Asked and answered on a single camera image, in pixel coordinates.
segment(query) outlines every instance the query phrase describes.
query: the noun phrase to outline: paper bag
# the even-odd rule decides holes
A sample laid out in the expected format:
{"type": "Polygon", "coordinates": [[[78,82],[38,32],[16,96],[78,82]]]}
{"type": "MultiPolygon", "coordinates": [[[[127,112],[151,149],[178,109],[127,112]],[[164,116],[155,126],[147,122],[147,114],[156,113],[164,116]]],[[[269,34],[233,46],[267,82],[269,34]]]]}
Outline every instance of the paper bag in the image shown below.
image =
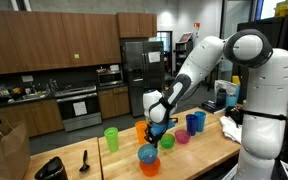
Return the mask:
{"type": "Polygon", "coordinates": [[[20,180],[31,160],[28,132],[24,123],[8,129],[0,125],[0,180],[20,180]]]}

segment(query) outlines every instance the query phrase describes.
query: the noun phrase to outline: backsplash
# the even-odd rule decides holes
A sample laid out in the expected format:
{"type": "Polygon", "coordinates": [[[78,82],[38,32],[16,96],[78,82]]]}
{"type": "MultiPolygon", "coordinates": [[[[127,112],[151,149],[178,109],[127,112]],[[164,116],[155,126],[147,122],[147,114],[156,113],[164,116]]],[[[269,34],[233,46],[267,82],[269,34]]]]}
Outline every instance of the backsplash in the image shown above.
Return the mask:
{"type": "Polygon", "coordinates": [[[0,86],[5,85],[5,87],[22,88],[31,87],[31,84],[29,82],[24,83],[22,81],[22,76],[27,75],[33,76],[33,84],[35,86],[37,86],[38,83],[45,85],[46,83],[49,83],[50,79],[56,80],[57,84],[75,81],[95,80],[96,84],[98,85],[96,69],[100,69],[101,67],[109,68],[109,66],[110,65],[77,67],[68,69],[0,75],[0,86]]]}

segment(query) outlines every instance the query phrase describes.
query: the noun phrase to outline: refrigerator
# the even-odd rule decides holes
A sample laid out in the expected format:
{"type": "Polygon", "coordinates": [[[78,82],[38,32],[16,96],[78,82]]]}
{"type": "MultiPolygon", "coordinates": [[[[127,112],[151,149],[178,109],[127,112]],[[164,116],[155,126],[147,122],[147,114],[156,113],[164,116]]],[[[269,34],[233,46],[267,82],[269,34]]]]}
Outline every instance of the refrigerator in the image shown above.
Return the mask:
{"type": "Polygon", "coordinates": [[[165,83],[162,41],[125,42],[122,45],[123,74],[129,85],[133,117],[144,114],[143,93],[161,91],[165,83]]]}

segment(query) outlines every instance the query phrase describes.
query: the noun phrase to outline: wooden countertop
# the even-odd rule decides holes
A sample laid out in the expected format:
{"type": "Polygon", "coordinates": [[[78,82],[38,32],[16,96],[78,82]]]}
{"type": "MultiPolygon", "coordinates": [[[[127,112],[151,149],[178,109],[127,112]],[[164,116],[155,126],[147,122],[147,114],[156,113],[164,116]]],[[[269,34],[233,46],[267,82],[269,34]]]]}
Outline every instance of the wooden countertop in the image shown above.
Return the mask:
{"type": "Polygon", "coordinates": [[[32,156],[23,180],[34,179],[35,173],[55,156],[61,158],[69,180],[102,179],[98,138],[92,138],[32,156]],[[80,173],[79,169],[83,165],[84,150],[87,150],[87,164],[90,165],[90,169],[80,173]]]}
{"type": "MultiPolygon", "coordinates": [[[[194,113],[194,108],[173,115],[179,123],[167,133],[186,129],[185,116],[194,113]]],[[[141,147],[135,128],[119,132],[119,151],[110,153],[105,137],[99,138],[100,155],[104,179],[194,179],[225,160],[239,153],[240,144],[224,137],[219,118],[224,113],[207,113],[203,133],[191,137],[187,144],[175,143],[171,149],[158,147],[161,160],[159,173],[150,178],[143,175],[139,167],[137,152],[141,147]]]]}

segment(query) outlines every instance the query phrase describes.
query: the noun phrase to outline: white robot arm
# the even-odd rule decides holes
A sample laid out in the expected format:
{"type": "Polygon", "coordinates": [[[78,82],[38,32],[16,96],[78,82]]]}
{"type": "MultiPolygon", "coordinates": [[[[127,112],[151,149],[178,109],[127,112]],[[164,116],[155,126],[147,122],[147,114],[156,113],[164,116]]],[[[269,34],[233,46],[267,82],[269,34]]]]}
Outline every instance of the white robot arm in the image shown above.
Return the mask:
{"type": "Polygon", "coordinates": [[[206,37],[190,53],[165,94],[157,91],[143,95],[148,121],[146,140],[155,146],[167,130],[176,104],[200,83],[225,56],[235,64],[249,67],[246,104],[244,104],[242,147],[235,179],[270,179],[274,158],[284,137],[288,103],[288,51],[273,49],[257,30],[237,32],[226,40],[206,37]],[[154,126],[165,126],[151,133],[154,126]]]}

